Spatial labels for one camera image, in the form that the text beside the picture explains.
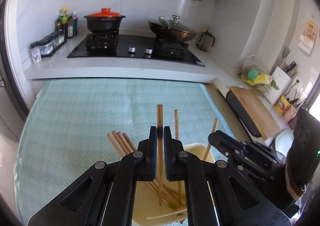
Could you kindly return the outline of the black cutting board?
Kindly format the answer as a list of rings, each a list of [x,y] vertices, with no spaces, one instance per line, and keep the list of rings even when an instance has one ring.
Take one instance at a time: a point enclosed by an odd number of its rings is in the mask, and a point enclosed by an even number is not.
[[[243,123],[247,131],[256,138],[261,137],[261,133],[257,129],[253,120],[232,91],[227,92],[226,102],[235,113],[236,117]]]

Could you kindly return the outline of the light blue woven mat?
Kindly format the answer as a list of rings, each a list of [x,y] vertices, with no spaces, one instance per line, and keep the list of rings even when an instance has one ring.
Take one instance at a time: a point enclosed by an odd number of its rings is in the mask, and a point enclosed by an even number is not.
[[[20,221],[29,219],[97,161],[119,155],[107,139],[125,132],[134,144],[148,138],[163,105],[173,129],[179,111],[183,144],[206,144],[214,119],[231,130],[200,83],[150,79],[54,79],[45,82],[23,128],[14,168]]]

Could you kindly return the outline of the clear spice jar rack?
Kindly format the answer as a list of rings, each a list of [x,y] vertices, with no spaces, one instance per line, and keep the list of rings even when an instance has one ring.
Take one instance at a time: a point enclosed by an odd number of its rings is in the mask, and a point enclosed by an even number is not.
[[[51,57],[66,44],[63,31],[56,31],[39,41],[41,57]]]

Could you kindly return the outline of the black gas stove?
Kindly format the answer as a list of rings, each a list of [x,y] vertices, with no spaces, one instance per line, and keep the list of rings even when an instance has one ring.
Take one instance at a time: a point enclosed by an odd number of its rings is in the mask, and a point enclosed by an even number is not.
[[[205,66],[191,53],[187,43],[169,43],[159,38],[135,35],[89,34],[67,57],[144,58]]]

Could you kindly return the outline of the yellow snack packet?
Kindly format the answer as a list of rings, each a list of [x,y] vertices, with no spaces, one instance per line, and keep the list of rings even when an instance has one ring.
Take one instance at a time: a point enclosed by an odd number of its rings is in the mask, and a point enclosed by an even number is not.
[[[281,95],[281,97],[278,99],[274,107],[279,114],[283,115],[290,106],[291,104],[285,98],[285,96]]]

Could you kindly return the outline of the white ribbed utensil holder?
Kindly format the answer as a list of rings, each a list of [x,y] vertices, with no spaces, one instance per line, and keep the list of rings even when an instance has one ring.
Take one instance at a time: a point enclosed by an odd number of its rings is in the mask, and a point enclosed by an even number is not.
[[[200,143],[185,144],[184,149],[203,159],[207,146]],[[178,182],[165,180],[163,186],[178,191]],[[177,209],[165,201],[159,205],[157,192],[147,182],[137,182],[132,225],[188,225],[184,182],[181,183],[181,201]]]

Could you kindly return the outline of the white spice jar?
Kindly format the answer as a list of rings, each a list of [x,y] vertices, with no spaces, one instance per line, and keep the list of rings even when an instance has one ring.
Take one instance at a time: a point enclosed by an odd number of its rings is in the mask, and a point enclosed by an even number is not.
[[[41,52],[39,41],[35,41],[30,44],[30,54],[33,64],[39,64],[41,62]]]

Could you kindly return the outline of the bag with yellow green items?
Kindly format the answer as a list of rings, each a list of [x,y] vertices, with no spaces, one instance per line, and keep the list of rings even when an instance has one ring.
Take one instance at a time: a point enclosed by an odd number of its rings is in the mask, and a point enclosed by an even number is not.
[[[269,92],[272,88],[279,90],[276,81],[268,74],[256,55],[250,55],[245,59],[240,78],[262,94]]]

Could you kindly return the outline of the black wok with glass lid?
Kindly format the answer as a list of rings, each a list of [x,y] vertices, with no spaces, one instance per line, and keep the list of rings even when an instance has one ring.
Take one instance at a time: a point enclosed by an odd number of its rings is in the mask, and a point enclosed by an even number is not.
[[[149,28],[156,35],[156,38],[176,43],[184,43],[193,40],[197,32],[181,24],[177,15],[172,15],[172,19],[167,20],[163,16],[157,19],[149,19]]]

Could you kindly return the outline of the wooden chopstick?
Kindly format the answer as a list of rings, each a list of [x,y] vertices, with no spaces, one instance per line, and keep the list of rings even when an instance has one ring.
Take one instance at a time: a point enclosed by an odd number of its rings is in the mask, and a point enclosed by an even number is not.
[[[213,134],[214,132],[216,132],[218,123],[219,123],[219,119],[218,119],[218,118],[214,119],[213,127],[212,127],[212,134]],[[204,160],[204,161],[206,161],[207,158],[208,158],[208,155],[209,155],[209,152],[210,152],[210,148],[211,148],[211,146],[212,146],[211,141],[212,141],[211,139],[208,140],[208,144],[207,144],[207,147],[206,147],[206,151],[204,152],[204,156],[203,156],[203,160]]]
[[[163,105],[157,105],[157,164],[158,164],[158,199],[162,205],[163,196]]]

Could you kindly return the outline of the wooden cutting board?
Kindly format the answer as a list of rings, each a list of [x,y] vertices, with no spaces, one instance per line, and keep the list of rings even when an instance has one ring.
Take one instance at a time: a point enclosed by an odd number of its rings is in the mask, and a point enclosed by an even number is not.
[[[244,109],[253,120],[257,129],[261,133],[261,137],[259,138],[268,140],[281,132],[281,128],[279,127],[278,123],[253,90],[245,89],[239,86],[231,86],[229,91],[232,91],[235,94],[236,98],[240,101]],[[247,134],[254,140],[257,139],[248,131]]]

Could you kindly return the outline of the black pot with red lid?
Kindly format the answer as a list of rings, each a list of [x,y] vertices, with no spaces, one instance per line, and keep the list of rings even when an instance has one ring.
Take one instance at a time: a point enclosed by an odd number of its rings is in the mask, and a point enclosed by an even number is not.
[[[102,8],[99,12],[86,15],[87,28],[94,34],[112,34],[119,32],[121,21],[125,18],[110,8]]]

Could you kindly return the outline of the sauce bottles group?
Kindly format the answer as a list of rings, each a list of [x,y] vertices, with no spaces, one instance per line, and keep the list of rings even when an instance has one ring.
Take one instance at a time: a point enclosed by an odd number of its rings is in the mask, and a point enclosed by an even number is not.
[[[78,16],[76,11],[69,12],[69,8],[60,9],[57,20],[55,21],[55,30],[64,35],[65,40],[78,35]]]

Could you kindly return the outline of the chopstick bundle in holder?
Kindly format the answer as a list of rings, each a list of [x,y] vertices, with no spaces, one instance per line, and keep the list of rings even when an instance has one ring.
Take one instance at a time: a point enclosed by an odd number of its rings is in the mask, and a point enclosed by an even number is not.
[[[107,138],[118,152],[121,158],[125,155],[137,151],[135,145],[131,142],[126,134],[122,132],[112,131],[110,134],[107,134]],[[160,198],[160,203],[164,202],[172,209],[178,209],[182,206],[185,206],[182,202],[182,192],[181,184],[178,183],[178,191],[169,188],[164,183],[162,183],[162,193],[160,193],[160,182],[158,179],[155,179],[153,182],[144,182],[143,183],[156,197]]]

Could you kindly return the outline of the white knife block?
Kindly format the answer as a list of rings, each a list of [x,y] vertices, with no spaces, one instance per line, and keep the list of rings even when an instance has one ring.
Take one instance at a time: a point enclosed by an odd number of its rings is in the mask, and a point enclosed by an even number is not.
[[[290,85],[292,78],[278,66],[275,68],[271,76],[278,89],[270,87],[270,89],[264,93],[264,96],[271,105],[275,105]]]

